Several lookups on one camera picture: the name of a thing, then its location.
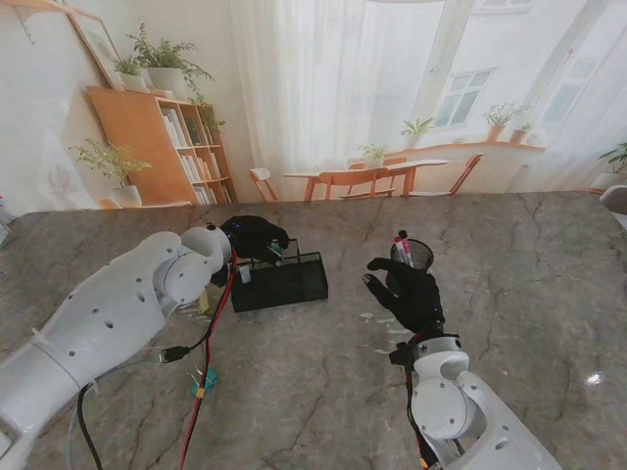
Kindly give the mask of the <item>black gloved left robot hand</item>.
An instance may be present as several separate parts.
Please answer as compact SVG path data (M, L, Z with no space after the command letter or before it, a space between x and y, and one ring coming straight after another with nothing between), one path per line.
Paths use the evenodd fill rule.
M290 243L287 232L257 215L236 215L220 229L228 237L238 257L255 259L271 265L282 263L282 251Z

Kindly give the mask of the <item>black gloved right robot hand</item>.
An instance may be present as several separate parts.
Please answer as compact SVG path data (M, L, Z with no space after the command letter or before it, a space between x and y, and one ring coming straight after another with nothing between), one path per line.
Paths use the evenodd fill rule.
M397 293L372 274L362 277L369 292L394 314L403 327L414 334L443 332L445 317L439 288L432 274L388 258L374 258L367 269L385 270L395 282Z

